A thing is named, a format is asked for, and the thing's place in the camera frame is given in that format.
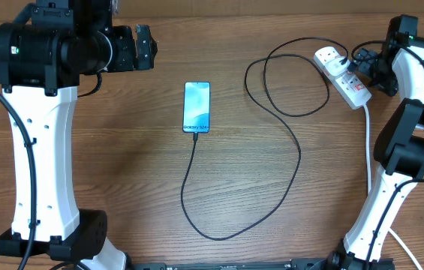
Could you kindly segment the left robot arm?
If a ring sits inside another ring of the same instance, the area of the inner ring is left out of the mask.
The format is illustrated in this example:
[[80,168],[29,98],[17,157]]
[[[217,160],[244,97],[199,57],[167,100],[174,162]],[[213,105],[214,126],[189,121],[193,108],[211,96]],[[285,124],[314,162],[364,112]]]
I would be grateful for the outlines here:
[[0,255],[46,254],[58,267],[131,269],[107,237],[107,215],[79,208],[72,122],[83,75],[147,71],[158,48],[147,25],[113,25],[113,0],[48,0],[0,25],[0,102],[14,144],[16,204]]

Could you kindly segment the Samsung Galaxy smartphone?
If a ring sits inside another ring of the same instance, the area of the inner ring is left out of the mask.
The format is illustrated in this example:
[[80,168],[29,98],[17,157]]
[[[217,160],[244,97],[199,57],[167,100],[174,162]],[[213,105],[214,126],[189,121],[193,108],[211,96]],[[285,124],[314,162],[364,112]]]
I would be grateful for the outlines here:
[[182,130],[185,133],[208,133],[210,129],[209,82],[186,82]]

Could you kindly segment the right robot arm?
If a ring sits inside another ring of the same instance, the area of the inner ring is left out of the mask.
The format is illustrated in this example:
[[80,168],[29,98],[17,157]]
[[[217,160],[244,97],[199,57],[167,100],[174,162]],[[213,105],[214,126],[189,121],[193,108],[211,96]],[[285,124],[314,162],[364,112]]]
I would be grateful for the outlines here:
[[378,162],[374,185],[359,217],[328,259],[315,269],[393,269],[381,259],[386,235],[407,195],[424,183],[424,37],[417,34],[418,19],[402,14],[392,18],[380,52],[356,46],[350,56],[325,66],[342,79],[362,74],[371,86],[401,103],[379,133],[373,151]]

